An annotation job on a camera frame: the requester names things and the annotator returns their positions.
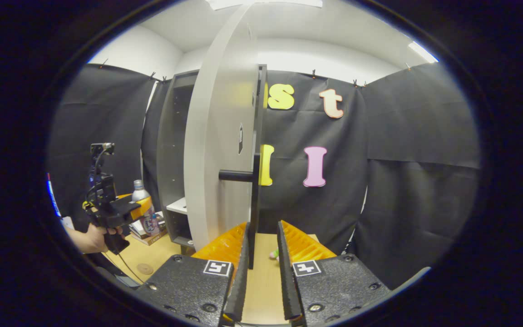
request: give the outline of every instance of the hand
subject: hand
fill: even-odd
[[[114,228],[104,228],[104,227],[97,227],[93,224],[90,224],[88,226],[88,231],[85,234],[85,238],[87,240],[87,243],[89,246],[85,249],[85,253],[95,253],[95,252],[108,252],[108,246],[106,246],[106,243],[104,242],[104,234],[114,235],[119,234],[123,239],[124,235],[122,235],[122,228],[118,227],[116,229]]]

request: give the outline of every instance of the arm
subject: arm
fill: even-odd
[[[116,230],[113,228],[96,227],[93,224],[89,224],[88,231],[85,233],[78,232],[72,228],[65,228],[68,236],[70,236],[74,245],[83,253],[96,253],[96,252],[107,252],[108,247],[104,243],[104,234],[106,232],[110,234],[120,234],[122,238],[122,228],[118,227]]]

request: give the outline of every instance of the stack of books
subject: stack of books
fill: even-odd
[[[157,221],[158,221],[158,229],[160,232],[156,235],[149,236],[147,232],[145,232],[145,229],[143,228],[143,224],[141,223],[141,220],[137,220],[129,225],[130,227],[130,234],[133,236],[133,238],[136,238],[140,242],[150,246],[157,240],[159,240],[163,235],[167,234],[167,227],[164,224],[164,218],[160,213],[156,214]]]

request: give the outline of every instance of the white ceiling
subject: white ceiling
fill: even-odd
[[[141,25],[188,52],[212,43],[237,7],[212,10],[205,0],[183,0]],[[424,64],[407,45],[413,40],[344,0],[325,0],[323,8],[296,4],[254,4],[251,27],[257,37],[303,39],[355,49],[405,68]]]

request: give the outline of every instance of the black curtain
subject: black curtain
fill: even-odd
[[[267,108],[262,144],[275,148],[271,155],[271,186],[260,187],[260,233],[276,233],[280,220],[292,223],[340,253],[355,226],[367,182],[367,124],[365,101],[350,83],[293,72],[267,72],[268,86],[294,87],[294,106]],[[334,89],[342,96],[342,118],[330,118],[318,93]],[[325,147],[326,185],[307,188],[305,147]]]
[[[161,211],[160,197],[158,196],[158,184],[156,175],[156,142],[158,138],[158,127],[160,125],[160,114],[163,111],[164,99],[167,96],[170,80],[157,83],[151,104],[145,116],[145,128],[143,129],[143,182],[145,189],[152,197],[155,211]]]
[[[361,90],[369,121],[369,188],[356,253],[395,288],[456,241],[478,187],[473,108],[440,64],[391,74]]]
[[[118,194],[132,193],[133,181],[141,178],[143,118],[153,85],[141,73],[87,64],[64,93],[46,166],[60,213],[71,216],[77,230],[85,232],[89,223],[81,205],[89,189],[91,143],[115,143],[102,170],[114,174]]]

